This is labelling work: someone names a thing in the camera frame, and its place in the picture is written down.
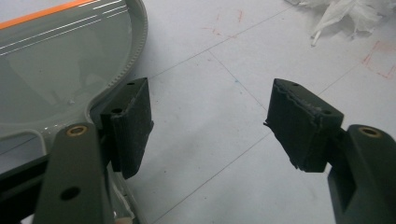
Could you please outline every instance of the white surface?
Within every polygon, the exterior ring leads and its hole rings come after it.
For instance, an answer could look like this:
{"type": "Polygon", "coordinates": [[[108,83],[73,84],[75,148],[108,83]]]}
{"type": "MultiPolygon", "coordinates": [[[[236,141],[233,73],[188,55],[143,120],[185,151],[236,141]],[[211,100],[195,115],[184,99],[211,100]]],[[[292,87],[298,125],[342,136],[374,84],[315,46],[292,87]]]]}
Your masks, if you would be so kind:
{"type": "Polygon", "coordinates": [[[320,11],[283,0],[145,4],[135,73],[149,77],[155,126],[128,183],[148,222],[334,223],[326,175],[296,171],[262,126],[273,78],[320,94],[345,113],[344,128],[396,136],[396,18],[354,40],[343,20],[311,48],[320,11]]]}

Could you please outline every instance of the round hole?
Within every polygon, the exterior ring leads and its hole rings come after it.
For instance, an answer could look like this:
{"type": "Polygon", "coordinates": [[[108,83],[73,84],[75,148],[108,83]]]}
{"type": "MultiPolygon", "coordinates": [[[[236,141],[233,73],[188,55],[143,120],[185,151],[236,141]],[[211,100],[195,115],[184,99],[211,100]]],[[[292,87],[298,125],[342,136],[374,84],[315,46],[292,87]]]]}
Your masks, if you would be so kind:
{"type": "Polygon", "coordinates": [[[379,131],[369,127],[361,127],[359,128],[359,131],[361,131],[361,133],[369,137],[375,137],[375,138],[381,137],[381,133],[379,131]]]}
{"type": "Polygon", "coordinates": [[[79,195],[79,192],[80,192],[80,190],[77,187],[72,187],[70,189],[66,189],[66,190],[64,190],[64,192],[62,192],[61,199],[63,201],[72,200],[79,195]]]}
{"type": "Polygon", "coordinates": [[[116,108],[116,109],[113,109],[111,112],[114,113],[114,114],[119,114],[120,112],[122,112],[122,109],[121,108],[116,108]]]}
{"type": "Polygon", "coordinates": [[[67,130],[67,135],[69,135],[70,137],[76,137],[76,136],[84,134],[87,131],[88,131],[88,127],[78,125],[78,126],[75,126],[73,128],[70,128],[69,130],[67,130]]]}

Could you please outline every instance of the orange stripe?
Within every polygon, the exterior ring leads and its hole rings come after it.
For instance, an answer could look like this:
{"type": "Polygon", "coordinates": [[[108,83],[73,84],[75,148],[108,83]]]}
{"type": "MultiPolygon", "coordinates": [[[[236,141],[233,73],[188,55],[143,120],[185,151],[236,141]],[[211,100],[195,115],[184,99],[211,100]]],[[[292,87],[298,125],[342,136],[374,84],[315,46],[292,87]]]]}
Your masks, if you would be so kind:
{"type": "Polygon", "coordinates": [[[13,20],[10,20],[10,21],[4,21],[4,22],[0,23],[0,30],[8,28],[8,27],[13,26],[13,25],[17,25],[19,23],[23,23],[23,22],[26,22],[26,21],[31,21],[31,20],[34,20],[34,19],[37,19],[37,18],[40,18],[40,17],[44,17],[44,16],[47,16],[47,15],[52,14],[52,13],[56,13],[56,12],[59,12],[59,11],[62,11],[62,10],[66,10],[66,9],[68,9],[70,7],[77,7],[79,5],[82,5],[82,4],[85,4],[85,3],[89,3],[91,1],[93,1],[93,0],[74,0],[72,2],[68,2],[68,3],[64,3],[62,5],[59,5],[57,7],[50,7],[50,8],[47,8],[47,9],[44,9],[44,10],[41,10],[41,11],[37,11],[37,12],[29,14],[29,15],[18,17],[16,19],[13,19],[13,20]]]}

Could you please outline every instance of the white floor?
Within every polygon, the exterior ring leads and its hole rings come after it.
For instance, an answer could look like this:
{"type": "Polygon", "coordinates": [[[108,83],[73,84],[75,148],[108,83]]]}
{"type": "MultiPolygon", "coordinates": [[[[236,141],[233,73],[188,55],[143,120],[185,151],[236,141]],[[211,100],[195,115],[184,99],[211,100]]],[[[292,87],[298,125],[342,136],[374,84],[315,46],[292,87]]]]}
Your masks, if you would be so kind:
{"type": "Polygon", "coordinates": [[[283,0],[144,1],[154,130],[128,180],[148,222],[334,223],[327,174],[295,170],[265,121],[275,77],[396,137],[396,16],[351,38],[283,0]]]}

